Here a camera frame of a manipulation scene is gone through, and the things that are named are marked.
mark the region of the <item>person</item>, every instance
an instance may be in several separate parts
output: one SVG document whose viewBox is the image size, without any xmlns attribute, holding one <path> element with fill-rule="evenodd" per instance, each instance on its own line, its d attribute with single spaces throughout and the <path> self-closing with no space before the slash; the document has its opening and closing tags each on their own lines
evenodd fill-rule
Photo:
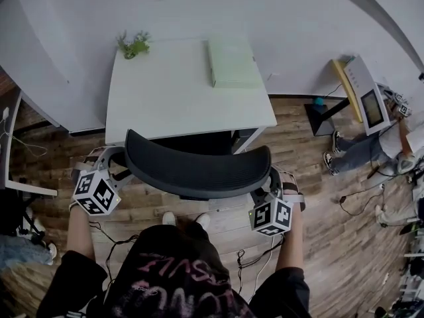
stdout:
<svg viewBox="0 0 424 318">
<path fill-rule="evenodd" d="M 53 265 L 57 248 L 50 244 L 33 244 L 23 237 L 0 235 L 0 272 L 12 268 L 18 262 L 38 262 Z"/>
<path fill-rule="evenodd" d="M 418 140 L 422 140 L 424 134 L 424 111 L 407 118 L 401 118 L 399 115 L 396 117 L 397 121 L 388 129 L 370 136 L 363 133 L 353 140 L 347 140 L 339 131 L 335 131 L 332 135 L 333 153 L 344 152 L 344 155 L 334 158 L 329 152 L 324 152 L 324 163 L 330 174 L 336 176 L 341 172 L 355 170 L 370 161 L 384 163 L 393 160 L 401 152 L 407 158 L 411 157 L 413 155 L 411 145 L 422 146 Z M 416 135 L 407 138 L 409 133 Z"/>
<path fill-rule="evenodd" d="M 95 262 L 89 217 L 71 206 L 68 251 L 37 317 L 310 317 L 298 203 L 292 212 L 276 271 L 247 304 L 232 290 L 229 271 L 209 241 L 208 214 L 182 230 L 174 214 L 165 213 L 162 225 L 139 234 L 105 293 L 107 275 Z"/>
</svg>

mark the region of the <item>screen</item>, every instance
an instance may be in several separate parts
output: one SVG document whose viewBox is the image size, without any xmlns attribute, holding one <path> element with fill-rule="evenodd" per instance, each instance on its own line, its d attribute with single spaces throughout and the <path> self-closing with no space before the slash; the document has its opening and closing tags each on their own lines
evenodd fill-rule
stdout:
<svg viewBox="0 0 424 318">
<path fill-rule="evenodd" d="M 380 105 L 378 104 L 376 92 L 371 89 L 371 91 L 369 91 L 360 99 L 362 101 L 362 105 L 364 106 L 366 120 L 368 121 L 368 127 L 371 129 L 374 126 L 381 124 L 384 119 L 382 110 L 380 109 Z"/>
</svg>

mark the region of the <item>wooden floor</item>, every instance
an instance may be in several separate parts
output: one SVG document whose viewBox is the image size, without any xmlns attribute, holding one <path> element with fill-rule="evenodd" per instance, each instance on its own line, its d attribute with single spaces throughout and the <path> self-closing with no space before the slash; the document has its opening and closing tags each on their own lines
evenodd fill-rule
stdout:
<svg viewBox="0 0 424 318">
<path fill-rule="evenodd" d="M 330 137 L 313 137 L 303 104 L 307 99 L 273 99 L 272 106 L 278 126 L 268 129 L 255 142 L 266 144 L 272 151 L 273 163 L 296 175 L 306 195 L 304 212 L 305 276 L 311 289 L 310 312 L 314 317 L 352 317 L 358 306 L 360 317 L 372 317 L 366 310 L 378 304 L 389 305 L 398 295 L 399 269 L 407 237 L 398 235 L 399 227 L 381 228 L 375 222 L 374 206 L 382 198 L 374 198 L 363 214 L 350 217 L 338 204 L 340 196 L 362 189 L 370 167 L 342 176 L 330 176 L 323 163 L 322 153 L 329 148 Z M 361 130 L 349 109 L 333 117 L 336 127 L 346 136 Z M 104 134 L 69 137 L 55 128 L 34 130 L 22 135 L 21 140 L 48 148 L 48 154 L 35 158 L 19 143 L 13 145 L 11 172 L 14 178 L 26 176 L 34 184 L 58 189 L 58 197 L 37 201 L 33 205 L 53 240 L 60 255 L 66 247 L 68 205 L 74 190 L 70 180 L 72 166 L 82 161 L 91 149 L 104 145 Z M 375 189 L 351 197 L 344 203 L 352 212 L 360 211 Z M 141 182 L 126 186 L 122 202 L 108 216 L 99 219 L 104 230 L 115 240 L 124 240 L 151 225 L 161 222 L 165 211 L 177 216 L 196 218 L 208 212 L 212 218 L 209 228 L 211 242 L 217 247 L 224 265 L 231 272 L 234 289 L 239 289 L 236 253 L 246 250 L 246 261 L 270 248 L 271 240 L 250 230 L 247 211 L 251 209 L 250 196 L 224 201 L 181 201 Z M 411 191 L 403 177 L 389 182 L 386 188 L 386 206 L 389 211 L 401 211 L 410 206 Z M 111 243 L 92 229 L 98 263 L 104 266 Z M 118 246 L 111 259 L 113 274 L 117 271 L 129 245 Z M 269 276 L 275 267 L 278 252 L 261 274 L 259 282 Z M 265 263 L 243 270 L 242 295 L 248 299 L 253 291 L 256 274 Z M 19 265 L 2 274 L 2 279 L 15 298 L 20 312 L 34 316 L 49 283 L 60 263 L 55 265 Z M 390 274 L 382 287 L 386 273 Z"/>
</svg>

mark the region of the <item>black chair backrest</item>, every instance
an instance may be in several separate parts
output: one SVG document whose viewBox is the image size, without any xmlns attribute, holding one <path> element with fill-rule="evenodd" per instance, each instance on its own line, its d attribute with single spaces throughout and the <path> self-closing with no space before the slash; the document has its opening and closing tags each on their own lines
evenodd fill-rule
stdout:
<svg viewBox="0 0 424 318">
<path fill-rule="evenodd" d="M 267 180 L 271 154 L 266 146 L 247 153 L 209 156 L 160 146 L 128 130 L 127 167 L 145 183 L 182 197 L 219 199 L 254 191 Z"/>
</svg>

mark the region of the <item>blue object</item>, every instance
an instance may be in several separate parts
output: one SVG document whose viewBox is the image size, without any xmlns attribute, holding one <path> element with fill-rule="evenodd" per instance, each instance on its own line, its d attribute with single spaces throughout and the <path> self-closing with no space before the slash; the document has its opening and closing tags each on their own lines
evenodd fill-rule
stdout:
<svg viewBox="0 0 424 318">
<path fill-rule="evenodd" d="M 316 98 L 313 100 L 313 104 L 314 104 L 314 105 L 320 105 L 320 106 L 324 105 L 324 98 L 316 97 Z"/>
</svg>

